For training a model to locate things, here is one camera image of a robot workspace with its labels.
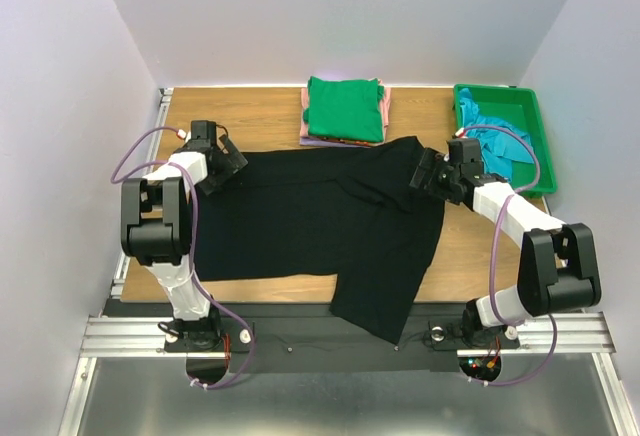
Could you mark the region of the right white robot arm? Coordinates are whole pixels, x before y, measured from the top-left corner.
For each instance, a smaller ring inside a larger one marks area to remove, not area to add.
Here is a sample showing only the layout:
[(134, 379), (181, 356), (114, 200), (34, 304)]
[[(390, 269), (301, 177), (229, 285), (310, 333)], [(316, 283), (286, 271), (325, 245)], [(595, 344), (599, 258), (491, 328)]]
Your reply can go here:
[(491, 221), (519, 248), (515, 285), (466, 304), (460, 322), (463, 340), (482, 346), (496, 327), (597, 305), (602, 289), (594, 237), (582, 223), (568, 224), (538, 209), (504, 178), (488, 173), (473, 138), (456, 138), (448, 151), (424, 150), (411, 187)]

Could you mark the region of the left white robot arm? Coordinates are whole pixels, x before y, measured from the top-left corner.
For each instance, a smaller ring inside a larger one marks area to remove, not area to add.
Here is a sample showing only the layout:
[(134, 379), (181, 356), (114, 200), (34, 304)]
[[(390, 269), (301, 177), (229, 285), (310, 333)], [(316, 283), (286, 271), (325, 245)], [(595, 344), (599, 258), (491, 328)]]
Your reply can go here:
[(128, 150), (110, 182), (121, 187), (120, 238), (124, 254), (155, 277), (172, 306), (172, 320), (159, 324), (167, 343), (188, 351), (230, 347), (222, 327), (226, 310), (199, 280), (195, 248), (200, 194), (208, 196), (246, 167), (227, 129), (196, 120), (190, 130), (160, 126), (142, 135), (171, 131), (183, 142), (166, 161), (141, 164), (121, 175)]

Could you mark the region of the black t shirt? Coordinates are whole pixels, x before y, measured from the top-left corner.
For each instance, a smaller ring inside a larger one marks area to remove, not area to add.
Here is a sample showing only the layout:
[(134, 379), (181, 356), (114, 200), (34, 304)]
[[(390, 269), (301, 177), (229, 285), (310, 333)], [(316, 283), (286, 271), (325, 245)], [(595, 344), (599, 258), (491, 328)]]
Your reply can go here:
[(444, 220), (443, 202), (410, 185), (423, 151), (409, 136), (248, 154), (220, 191), (198, 198), (198, 276), (335, 275), (331, 313), (398, 342)]

